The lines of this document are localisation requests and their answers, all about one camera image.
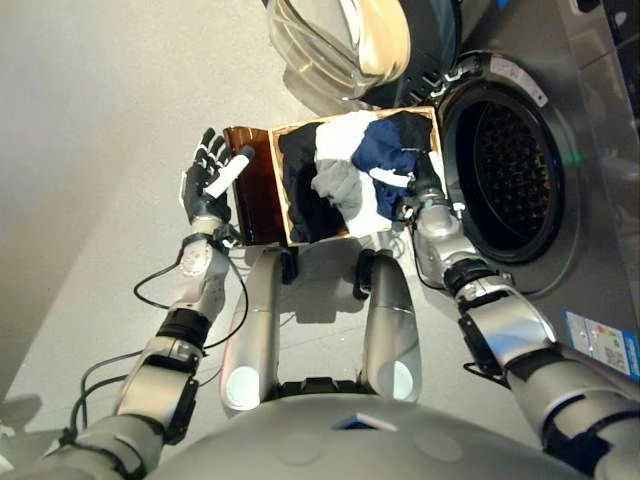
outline wire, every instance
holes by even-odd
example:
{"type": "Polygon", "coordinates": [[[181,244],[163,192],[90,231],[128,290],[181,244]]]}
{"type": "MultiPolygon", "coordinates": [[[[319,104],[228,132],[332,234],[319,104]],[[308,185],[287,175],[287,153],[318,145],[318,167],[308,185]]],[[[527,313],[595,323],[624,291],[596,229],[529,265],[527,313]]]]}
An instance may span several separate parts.
{"type": "Polygon", "coordinates": [[[233,270],[233,273],[235,273],[236,276],[238,277],[238,280],[240,281],[240,286],[242,287],[242,293],[244,295],[244,314],[242,315],[242,320],[240,320],[240,323],[238,323],[238,326],[236,326],[236,328],[234,328],[231,332],[229,332],[227,336],[223,337],[217,342],[214,342],[211,345],[205,345],[204,350],[209,350],[211,348],[217,347],[218,345],[223,344],[224,342],[229,340],[231,337],[233,337],[236,333],[238,333],[238,330],[242,328],[242,326],[244,325],[244,322],[247,320],[247,315],[249,314],[249,293],[247,292],[247,286],[244,283],[244,279],[242,278],[242,275],[240,275],[240,271],[238,270],[238,267],[236,266],[236,264],[233,263],[228,258],[227,258],[227,261],[229,262],[229,266],[233,270]]]}
{"type": "Polygon", "coordinates": [[[422,273],[420,272],[420,265],[418,264],[418,255],[416,254],[416,239],[415,239],[414,225],[409,227],[409,234],[411,236],[411,248],[413,249],[413,263],[416,266],[416,275],[418,275],[418,280],[420,280],[420,283],[422,283],[425,287],[430,288],[431,290],[443,291],[444,290],[443,287],[436,287],[435,285],[430,285],[429,283],[427,283],[426,280],[424,280],[424,278],[422,278],[422,273]]]}
{"type": "MultiPolygon", "coordinates": [[[[178,257],[176,259],[176,261],[168,266],[163,268],[162,270],[159,270],[156,273],[153,273],[151,275],[149,275],[148,277],[144,278],[142,281],[138,282],[138,284],[134,287],[133,289],[133,293],[134,295],[139,298],[140,300],[142,300],[145,303],[148,303],[150,305],[156,306],[158,308],[166,308],[168,309],[168,306],[165,305],[161,305],[158,304],[156,302],[153,302],[151,300],[148,300],[146,298],[144,298],[142,295],[140,295],[138,293],[138,288],[140,288],[142,285],[144,285],[146,282],[157,278],[161,275],[164,275],[165,273],[173,270],[174,268],[176,268],[179,264],[180,264],[180,260],[182,259],[182,249],[180,250],[180,253],[178,254],[178,257]]],[[[227,261],[229,262],[229,266],[231,267],[231,269],[233,270],[233,272],[235,273],[235,275],[238,277],[238,280],[240,281],[240,286],[242,287],[242,292],[243,292],[243,296],[244,296],[244,301],[245,301],[245,307],[244,307],[244,314],[242,316],[242,320],[240,320],[240,323],[238,324],[238,326],[236,326],[236,328],[233,329],[233,331],[231,331],[228,335],[226,335],[225,337],[223,337],[222,339],[210,344],[210,345],[206,345],[203,349],[204,350],[209,350],[212,348],[215,348],[219,345],[222,345],[223,343],[225,343],[227,340],[229,340],[231,337],[233,337],[236,333],[238,333],[238,331],[242,328],[242,326],[245,324],[246,319],[247,319],[247,315],[249,314],[249,293],[247,291],[247,286],[244,282],[244,279],[242,278],[242,275],[240,274],[240,271],[238,269],[238,267],[236,266],[235,263],[233,263],[231,261],[230,258],[227,257],[227,261]]],[[[116,357],[111,357],[108,358],[106,360],[102,360],[100,362],[97,362],[95,364],[93,364],[92,366],[90,366],[87,370],[85,370],[85,372],[82,374],[82,378],[80,379],[80,397],[78,398],[78,400],[76,401],[76,403],[74,404],[74,409],[72,411],[72,424],[71,424],[71,429],[72,429],[72,433],[77,433],[77,415],[80,411],[80,409],[82,409],[82,428],[87,428],[88,425],[88,407],[87,407],[87,397],[94,392],[95,390],[97,390],[98,388],[100,388],[101,386],[104,385],[108,385],[109,383],[114,383],[116,381],[119,380],[114,380],[114,379],[108,379],[108,380],[103,380],[102,382],[98,382],[95,385],[91,386],[89,389],[87,389],[87,380],[89,378],[89,375],[91,375],[94,371],[96,371],[97,369],[104,367],[106,365],[109,365],[111,363],[115,363],[115,362],[119,362],[122,360],[126,360],[128,358],[132,358],[132,357],[136,357],[138,355],[140,355],[142,353],[142,350],[137,350],[135,352],[131,352],[131,353],[125,353],[124,355],[118,355],[116,357]]],[[[205,382],[201,383],[200,386],[206,385],[207,383],[213,381],[213,379],[219,374],[220,372],[218,371],[212,378],[207,379],[205,382]]],[[[124,380],[126,378],[126,375],[122,378],[117,377],[120,380],[124,380]]]]}
{"type": "Polygon", "coordinates": [[[462,368],[464,368],[467,372],[472,373],[473,375],[483,378],[485,380],[489,380],[490,382],[493,382],[497,385],[500,385],[501,387],[506,388],[507,390],[511,390],[511,388],[509,388],[509,384],[507,383],[506,380],[504,379],[499,379],[499,378],[495,378],[492,377],[491,375],[487,375],[484,372],[481,372],[479,370],[476,370],[475,368],[472,367],[477,367],[478,364],[475,362],[469,362],[469,363],[465,363],[464,365],[462,365],[462,368]]]}
{"type": "Polygon", "coordinates": [[[71,431],[72,435],[75,436],[78,434],[78,412],[80,411],[80,407],[82,406],[82,404],[86,403],[87,397],[99,388],[105,387],[112,383],[121,382],[126,378],[127,375],[107,378],[106,380],[102,380],[94,385],[91,385],[82,395],[80,395],[78,400],[76,400],[76,403],[73,404],[73,408],[71,409],[71,416],[69,418],[69,430],[71,431]]]}
{"type": "Polygon", "coordinates": [[[169,310],[169,308],[171,308],[169,305],[163,305],[162,303],[158,303],[158,302],[154,302],[153,300],[149,300],[148,298],[146,298],[145,296],[143,296],[140,292],[139,289],[140,287],[142,287],[145,283],[150,282],[153,279],[156,279],[158,277],[161,277],[162,275],[169,273],[171,270],[173,270],[174,268],[176,268],[178,265],[180,265],[180,260],[182,260],[182,253],[184,252],[184,248],[180,249],[180,252],[178,252],[178,257],[176,258],[176,261],[173,262],[171,265],[169,265],[168,267],[163,268],[162,270],[158,270],[155,273],[152,273],[151,275],[143,278],[142,280],[140,280],[135,287],[133,287],[133,294],[136,296],[136,298],[138,300],[143,301],[144,303],[146,303],[147,305],[151,305],[152,307],[156,307],[156,308],[162,308],[163,310],[169,310]]]}
{"type": "Polygon", "coordinates": [[[94,363],[89,368],[85,370],[82,374],[82,378],[80,379],[80,407],[82,408],[82,428],[87,428],[88,422],[88,412],[87,412],[87,379],[89,375],[95,372],[98,368],[104,367],[105,365],[109,365],[111,363],[119,362],[122,360],[126,360],[127,358],[137,357],[142,353],[142,350],[138,350],[136,352],[125,353],[124,355],[118,355],[117,357],[111,357],[106,360],[102,360],[98,363],[94,363]]]}
{"type": "Polygon", "coordinates": [[[213,381],[218,377],[218,375],[220,375],[220,372],[222,372],[222,367],[220,367],[220,368],[216,371],[216,373],[214,373],[213,375],[211,375],[211,376],[210,376],[209,378],[207,378],[205,381],[200,382],[200,387],[204,387],[207,383],[211,383],[211,382],[213,382],[213,381]]]}

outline robotic hand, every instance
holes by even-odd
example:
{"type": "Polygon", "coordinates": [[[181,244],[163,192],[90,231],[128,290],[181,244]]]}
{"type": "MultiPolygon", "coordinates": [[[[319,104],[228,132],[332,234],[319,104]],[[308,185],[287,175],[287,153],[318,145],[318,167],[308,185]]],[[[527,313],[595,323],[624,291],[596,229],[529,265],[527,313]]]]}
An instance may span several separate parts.
{"type": "Polygon", "coordinates": [[[232,265],[228,248],[239,238],[228,224],[224,192],[253,154],[243,147],[230,158],[213,129],[204,133],[182,176],[180,201],[192,234],[182,241],[176,262],[178,300],[127,376],[113,416],[81,433],[67,430],[59,449],[7,478],[142,478],[157,466],[164,444],[184,438],[198,390],[194,375],[224,305],[224,279],[232,265]]]}

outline washing machine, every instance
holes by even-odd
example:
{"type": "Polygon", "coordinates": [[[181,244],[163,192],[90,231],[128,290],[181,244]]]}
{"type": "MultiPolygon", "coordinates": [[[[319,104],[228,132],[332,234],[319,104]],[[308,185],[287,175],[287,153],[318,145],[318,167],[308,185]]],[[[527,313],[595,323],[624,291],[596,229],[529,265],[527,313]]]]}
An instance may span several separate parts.
{"type": "Polygon", "coordinates": [[[637,2],[399,3],[408,64],[359,101],[434,105],[472,242],[562,343],[640,379],[637,2]]]}

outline floor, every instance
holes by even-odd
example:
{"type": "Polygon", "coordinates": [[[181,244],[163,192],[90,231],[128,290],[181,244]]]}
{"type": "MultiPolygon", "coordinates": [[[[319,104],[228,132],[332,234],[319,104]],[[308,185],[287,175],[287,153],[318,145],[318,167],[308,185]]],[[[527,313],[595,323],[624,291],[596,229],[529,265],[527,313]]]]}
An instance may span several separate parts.
{"type": "MultiPolygon", "coordinates": [[[[313,117],[282,84],[260,2],[186,5],[0,4],[0,111],[9,113],[0,116],[0,434],[63,427],[82,372],[154,335],[163,312],[131,287],[171,263],[189,232],[178,180],[204,129],[313,117]]],[[[362,246],[392,248],[405,269],[424,362],[420,403],[537,445],[509,392],[463,371],[470,356],[455,308],[420,285],[406,235],[301,252],[300,277],[279,293],[280,379],[354,377],[367,304],[349,281],[362,246]]],[[[246,273],[255,252],[232,256],[246,273]]],[[[227,331],[240,294],[229,278],[211,339],[227,331]]],[[[167,295],[170,280],[149,294],[167,295]]],[[[211,352],[198,377],[213,375],[220,357],[211,352]]],[[[115,392],[92,397],[92,420],[109,413],[115,392]]],[[[216,381],[198,395],[187,438],[165,457],[225,421],[216,381]]]]}

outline black garment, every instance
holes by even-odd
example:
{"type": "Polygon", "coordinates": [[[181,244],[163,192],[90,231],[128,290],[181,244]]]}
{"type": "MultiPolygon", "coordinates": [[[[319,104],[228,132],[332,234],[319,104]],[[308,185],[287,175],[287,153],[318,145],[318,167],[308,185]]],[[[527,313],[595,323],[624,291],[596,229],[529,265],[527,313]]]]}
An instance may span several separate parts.
{"type": "Polygon", "coordinates": [[[400,130],[400,142],[405,148],[416,148],[416,169],[413,172],[415,191],[426,188],[442,188],[442,182],[431,165],[431,130],[433,124],[424,115],[412,112],[398,112],[386,118],[400,130]]]}
{"type": "Polygon", "coordinates": [[[314,156],[318,125],[308,123],[278,139],[284,156],[282,183],[289,199],[293,223],[290,236],[294,242],[316,242],[346,228],[340,211],[311,188],[317,173],[314,156]]]}

